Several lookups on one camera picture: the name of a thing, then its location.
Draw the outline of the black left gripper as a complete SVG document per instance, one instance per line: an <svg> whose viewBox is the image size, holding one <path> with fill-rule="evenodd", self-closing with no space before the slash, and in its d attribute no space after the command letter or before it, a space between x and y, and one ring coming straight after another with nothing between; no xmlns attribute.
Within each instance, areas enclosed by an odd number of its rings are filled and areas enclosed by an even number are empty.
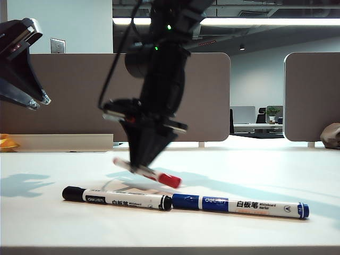
<svg viewBox="0 0 340 255"><path fill-rule="evenodd" d="M1 101L36 111L51 99L31 64L28 48L34 43L34 19L1 23Z"/></svg>

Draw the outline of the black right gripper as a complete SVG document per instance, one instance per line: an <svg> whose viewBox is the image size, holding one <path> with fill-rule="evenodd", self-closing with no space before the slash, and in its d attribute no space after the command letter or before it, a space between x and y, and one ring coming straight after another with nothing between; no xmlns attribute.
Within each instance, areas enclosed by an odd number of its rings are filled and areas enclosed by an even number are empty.
<svg viewBox="0 0 340 255"><path fill-rule="evenodd" d="M104 103L103 117L119 122L130 148L130 163L135 171L152 161L178 137L188 125L173 120L180 101L169 98L122 98Z"/></svg>

